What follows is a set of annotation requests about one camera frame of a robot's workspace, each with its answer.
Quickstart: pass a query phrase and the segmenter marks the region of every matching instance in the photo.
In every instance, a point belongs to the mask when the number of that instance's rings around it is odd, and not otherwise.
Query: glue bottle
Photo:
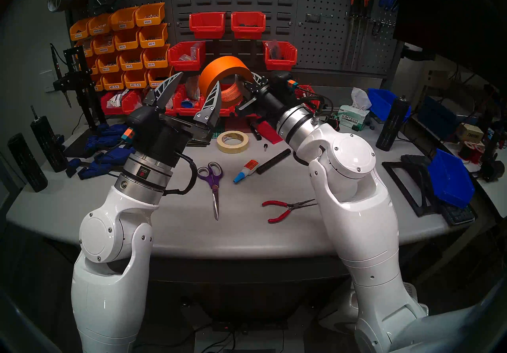
[[[255,159],[250,159],[248,163],[242,168],[242,170],[238,173],[236,178],[233,180],[235,184],[240,182],[243,178],[245,178],[247,175],[252,174],[254,171],[257,170],[257,167],[259,166],[259,162],[257,162]]]

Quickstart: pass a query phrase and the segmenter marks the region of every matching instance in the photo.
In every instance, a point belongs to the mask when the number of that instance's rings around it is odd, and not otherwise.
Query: scissors
[[[213,168],[219,171],[216,175]],[[218,221],[218,181],[224,176],[222,167],[217,162],[209,162],[208,166],[202,166],[197,169],[197,176],[208,182],[213,194],[213,213]]]

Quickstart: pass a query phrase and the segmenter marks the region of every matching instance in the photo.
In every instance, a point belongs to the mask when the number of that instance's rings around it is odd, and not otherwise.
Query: cable
[[[227,337],[225,337],[221,341],[212,343],[210,346],[205,347],[204,350],[201,351],[201,353],[205,353],[208,349],[212,348],[213,346],[217,346],[218,344],[225,342],[231,335],[232,335],[232,333],[229,333],[229,334],[227,334]]]
[[[186,343],[186,342],[187,342],[190,338],[192,338],[192,337],[195,335],[195,333],[197,333],[197,332],[199,332],[199,331],[201,331],[201,330],[204,330],[204,329],[206,329],[206,328],[208,328],[208,327],[211,327],[211,326],[212,326],[212,324],[210,323],[210,324],[207,324],[207,325],[205,325],[205,326],[202,326],[202,327],[196,328],[196,329],[195,329],[194,331],[192,331],[189,335],[187,335],[183,341],[178,342],[178,343],[174,343],[174,344],[172,344],[172,345],[159,345],[158,343],[140,343],[140,344],[138,344],[138,345],[134,346],[134,349],[133,349],[133,350],[136,350],[136,349],[137,349],[138,347],[140,347],[140,346],[178,347],[178,346],[184,345],[184,344],[185,344],[185,343]]]
[[[83,118],[83,115],[85,113],[81,113],[81,116],[79,117],[79,121],[78,121],[78,124],[74,127],[74,129],[72,130],[72,133],[71,133],[71,136],[74,134],[74,131],[77,129],[77,127],[79,126],[79,122],[81,122],[81,118]]]
[[[21,178],[21,176],[18,174],[18,172],[16,170],[14,170],[14,168],[12,167],[12,165],[9,163],[9,161],[7,160],[7,158],[5,157],[4,154],[2,154],[2,152],[0,152],[0,155],[2,156],[3,160],[5,160],[5,163],[7,164],[7,166],[9,166],[11,168],[11,170],[14,172],[14,174],[16,174],[16,176],[21,180],[21,182],[26,185],[26,182],[24,179]]]
[[[183,154],[179,153],[178,151],[174,151],[174,153],[176,155],[178,155],[180,158],[185,159],[188,162],[188,164],[190,165],[190,169],[192,170],[192,177],[190,177],[190,182],[189,182],[189,184],[187,185],[187,187],[185,189],[183,189],[183,190],[180,190],[180,189],[171,189],[169,191],[164,191],[164,194],[162,196],[166,196],[166,195],[184,195],[184,194],[190,192],[190,190],[195,185],[195,181],[197,180],[197,166],[195,165],[195,163],[192,160],[192,158],[189,158],[188,156],[183,155]]]

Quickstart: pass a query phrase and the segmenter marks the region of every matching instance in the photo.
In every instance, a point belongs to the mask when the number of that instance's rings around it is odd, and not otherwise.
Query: orange tape roll
[[[204,97],[208,97],[208,94],[213,89],[217,81],[231,76],[240,75],[245,80],[254,82],[254,76],[252,72],[245,66],[245,64],[236,57],[225,56],[215,59],[210,62],[207,67],[201,73],[199,77],[199,89]],[[243,95],[239,91],[238,87],[233,84],[230,88],[222,90],[222,107],[231,107],[237,104]]]

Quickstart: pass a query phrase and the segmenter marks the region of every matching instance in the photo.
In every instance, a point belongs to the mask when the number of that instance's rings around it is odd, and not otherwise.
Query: red storage bin
[[[261,11],[235,11],[231,14],[231,29],[236,39],[260,39],[266,29],[266,15]]]
[[[174,66],[174,70],[199,70],[201,68],[206,58],[206,44],[203,42],[197,48],[197,60],[179,60],[183,54],[190,55],[190,47],[195,43],[194,41],[181,41],[169,49],[169,64]]]
[[[291,70],[298,60],[298,49],[291,45],[288,41],[279,41],[280,53],[283,59],[270,59],[268,41],[264,44],[264,62],[268,70]]]
[[[225,12],[191,13],[189,27],[196,39],[220,39],[225,32]]]

